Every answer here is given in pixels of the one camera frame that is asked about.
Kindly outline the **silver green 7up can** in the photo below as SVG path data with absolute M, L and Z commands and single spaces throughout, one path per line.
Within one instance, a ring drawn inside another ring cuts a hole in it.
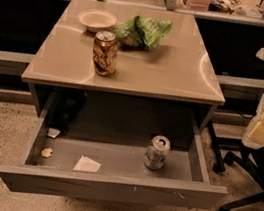
M 163 167 L 165 158 L 170 151 L 170 141 L 163 135 L 156 135 L 150 144 L 144 155 L 144 163 L 150 170 L 158 170 Z

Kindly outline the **grey cabinet with counter top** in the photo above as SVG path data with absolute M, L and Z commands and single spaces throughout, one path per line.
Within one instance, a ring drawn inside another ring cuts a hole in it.
M 140 15 L 168 20 L 172 29 L 152 51 L 118 51 L 114 75 L 101 77 L 92 62 L 94 36 L 80 24 L 80 12 L 111 12 L 119 23 Z M 95 0 L 71 0 L 22 76 L 35 97 L 35 108 L 44 106 L 38 84 L 110 91 L 127 95 L 207 104 L 209 111 L 224 103 L 196 20 L 180 14 L 141 6 Z

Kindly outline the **brown patterned soda can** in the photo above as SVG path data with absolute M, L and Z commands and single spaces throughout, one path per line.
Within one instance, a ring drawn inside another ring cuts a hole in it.
M 100 76 L 109 76 L 116 71 L 117 44 L 114 33 L 110 31 L 96 33 L 92 60 L 96 73 Z

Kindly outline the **white paper in drawer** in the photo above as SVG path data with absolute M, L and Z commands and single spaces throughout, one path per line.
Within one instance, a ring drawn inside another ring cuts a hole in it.
M 80 157 L 79 161 L 77 161 L 76 165 L 73 167 L 74 171 L 86 171 L 86 172 L 98 172 L 101 165 L 97 161 L 94 161 L 87 156 Z

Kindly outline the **grey open top drawer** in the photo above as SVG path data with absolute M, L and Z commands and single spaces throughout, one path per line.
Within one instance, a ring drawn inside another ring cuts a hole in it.
M 225 196 L 226 188 L 209 180 L 200 134 L 189 110 L 121 99 L 115 104 L 90 95 L 68 131 L 49 138 L 47 130 L 64 98 L 58 92 L 49 95 L 20 165 L 0 166 L 9 190 L 204 209 Z M 168 138 L 171 146 L 163 167 L 150 170 L 144 156 L 156 135 Z M 47 147 L 53 153 L 43 158 Z M 82 156 L 100 163 L 100 169 L 75 171 Z

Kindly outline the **small white scrap in drawer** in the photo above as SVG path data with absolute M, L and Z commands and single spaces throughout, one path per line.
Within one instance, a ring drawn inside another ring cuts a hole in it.
M 47 136 L 49 136 L 49 138 L 56 138 L 58 137 L 60 134 L 60 131 L 58 129 L 55 128 L 49 128 L 49 130 L 47 131 Z

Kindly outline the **small yellow scrap in drawer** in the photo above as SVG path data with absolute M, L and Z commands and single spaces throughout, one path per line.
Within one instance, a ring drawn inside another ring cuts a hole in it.
M 42 152 L 41 152 L 41 156 L 42 156 L 43 158 L 50 158 L 51 155 L 52 155 L 52 153 L 53 153 L 53 149 L 47 147 L 47 148 L 44 148 L 44 149 L 42 150 Z

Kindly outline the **cluttered electronics on desk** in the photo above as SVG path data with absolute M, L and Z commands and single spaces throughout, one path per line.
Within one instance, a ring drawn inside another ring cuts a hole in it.
M 245 6 L 241 0 L 211 0 L 209 11 L 238 14 L 243 17 L 261 19 L 263 14 L 256 7 Z

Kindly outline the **green chip bag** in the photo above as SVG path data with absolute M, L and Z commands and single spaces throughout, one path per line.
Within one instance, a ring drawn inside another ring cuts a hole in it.
M 137 15 L 120 24 L 115 36 L 121 45 L 151 51 L 169 34 L 173 23 Z

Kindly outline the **white shallow bowl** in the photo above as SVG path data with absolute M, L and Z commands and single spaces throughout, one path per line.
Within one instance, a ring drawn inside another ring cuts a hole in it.
M 111 14 L 111 12 L 100 9 L 82 11 L 78 15 L 78 20 L 92 33 L 109 29 L 114 26 L 117 21 L 116 17 Z

